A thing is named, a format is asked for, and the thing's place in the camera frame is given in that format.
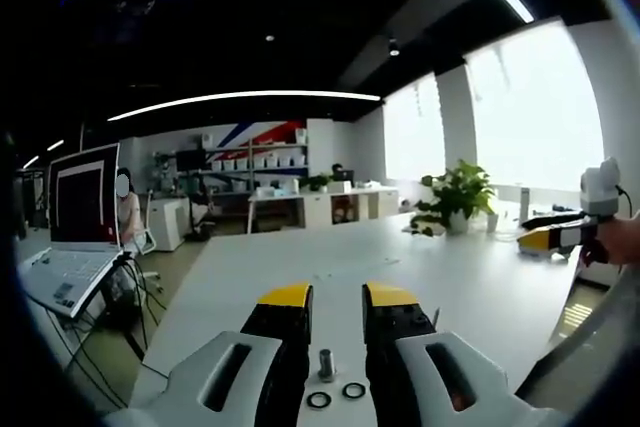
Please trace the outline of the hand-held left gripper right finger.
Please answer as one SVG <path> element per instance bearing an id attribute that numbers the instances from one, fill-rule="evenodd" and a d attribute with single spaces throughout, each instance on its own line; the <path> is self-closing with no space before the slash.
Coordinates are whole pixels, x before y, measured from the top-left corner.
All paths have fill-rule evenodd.
<path id="1" fill-rule="evenodd" d="M 381 426 L 555 426 L 508 388 L 503 369 L 457 334 L 437 331 L 399 287 L 362 287 L 365 373 Z"/>

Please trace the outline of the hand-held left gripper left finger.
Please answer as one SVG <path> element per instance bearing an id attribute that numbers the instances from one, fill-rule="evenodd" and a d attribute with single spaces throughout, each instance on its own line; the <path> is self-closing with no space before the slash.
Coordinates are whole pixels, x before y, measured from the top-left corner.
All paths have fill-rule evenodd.
<path id="1" fill-rule="evenodd" d="M 105 417 L 107 426 L 294 426 L 309 376 L 308 283 L 261 297 L 239 331 L 224 331 L 170 372 L 140 407 Z"/>

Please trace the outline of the person's right hand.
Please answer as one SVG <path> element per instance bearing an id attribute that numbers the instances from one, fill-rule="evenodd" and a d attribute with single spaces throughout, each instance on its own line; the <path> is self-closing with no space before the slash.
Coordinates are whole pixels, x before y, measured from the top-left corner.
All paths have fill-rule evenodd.
<path id="1" fill-rule="evenodd" d="M 630 219 L 614 218 L 598 229 L 598 240 L 612 264 L 638 264 L 640 258 L 639 212 Z"/>

